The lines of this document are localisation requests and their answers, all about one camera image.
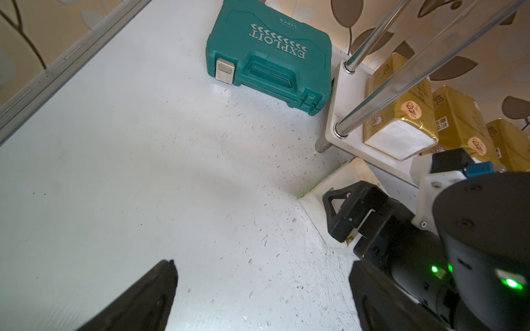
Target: metal pole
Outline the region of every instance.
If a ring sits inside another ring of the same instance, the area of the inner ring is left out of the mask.
[[[335,127],[345,137],[528,0],[475,0]]]
[[[363,44],[355,51],[355,53],[346,61],[344,69],[346,72],[353,74],[355,69],[363,62],[364,58],[370,54],[370,51],[379,39],[384,35],[386,30],[390,28],[392,23],[405,10],[406,6],[412,0],[401,0],[396,7],[385,17],[385,19],[372,31],[370,37],[363,42]]]
[[[326,135],[321,136],[315,143],[315,149],[319,153],[324,153],[331,146],[333,144],[326,139]]]

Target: white floor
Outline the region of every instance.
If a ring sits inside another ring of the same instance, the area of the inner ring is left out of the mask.
[[[220,5],[152,1],[0,147],[1,329],[75,329],[161,259],[167,330],[359,329],[352,249],[297,201],[351,156],[314,151],[325,112],[207,75]]]

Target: white mounting bracket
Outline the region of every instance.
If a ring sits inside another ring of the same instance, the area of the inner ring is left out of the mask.
[[[364,65],[357,67],[353,74],[344,70],[345,61],[341,61],[335,73],[335,82],[331,94],[328,123],[325,130],[325,138],[333,145],[359,156],[365,161],[372,163],[398,178],[416,185],[410,177],[412,160],[410,157],[404,161],[398,161],[363,143],[363,126],[359,126],[345,137],[339,137],[335,133],[335,125],[345,118],[364,99],[366,93],[366,80],[373,74],[373,70]]]
[[[432,215],[434,200],[444,189],[467,178],[458,170],[430,174],[431,166],[432,154],[418,156],[412,163],[410,175],[416,185],[419,184],[420,191],[416,215],[411,223],[420,230],[430,231],[439,236]]]

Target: brown leaf print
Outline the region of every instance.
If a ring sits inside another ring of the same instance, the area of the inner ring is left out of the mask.
[[[352,27],[363,12],[363,0],[331,0],[331,11],[340,25]]]
[[[462,0],[425,0],[418,12],[418,18],[432,13],[436,8],[451,4],[451,9],[455,10],[462,6]]]
[[[504,21],[500,22],[499,25],[510,25],[514,22],[515,14],[517,12],[514,12],[512,15],[508,16]]]
[[[35,56],[39,59],[39,62],[42,65],[42,68],[46,69],[46,64],[44,63],[44,60],[41,54],[37,50],[35,44],[30,40],[30,38],[26,35],[26,32],[24,31],[23,23],[22,23],[22,15],[20,13],[19,6],[16,3],[16,0],[11,0],[11,3],[13,4],[13,10],[15,11],[15,14],[16,14],[16,20],[15,18],[11,19],[9,15],[4,13],[2,10],[0,10],[0,17],[2,17],[6,21],[6,23],[9,24],[24,39],[24,41],[28,44],[28,46],[31,48],[33,53],[35,53]]]
[[[399,44],[396,49],[394,49],[393,53],[401,54],[407,59],[410,59],[415,54],[414,50],[409,46],[409,44],[407,44],[406,41],[403,41],[401,44]]]
[[[520,120],[530,116],[530,102],[507,96],[502,102],[502,113],[509,119]]]
[[[430,74],[431,80],[447,80],[462,76],[476,67],[478,63],[462,56],[455,56],[449,62]]]
[[[370,37],[370,34],[375,28],[368,29],[365,32],[361,33],[357,38],[355,38],[355,41],[350,46],[350,52],[355,52],[362,44],[363,42]],[[378,51],[381,47],[385,46],[385,44],[394,36],[394,33],[391,32],[385,32],[381,38],[375,43],[374,47],[371,49],[370,54],[372,54],[375,51]]]

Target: screw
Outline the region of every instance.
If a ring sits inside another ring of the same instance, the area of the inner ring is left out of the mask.
[[[468,192],[479,192],[479,191],[482,191],[482,186],[478,184],[473,184],[471,186],[466,186],[465,190]]]
[[[461,228],[471,229],[473,227],[473,221],[469,218],[463,218],[458,222],[458,226]]]

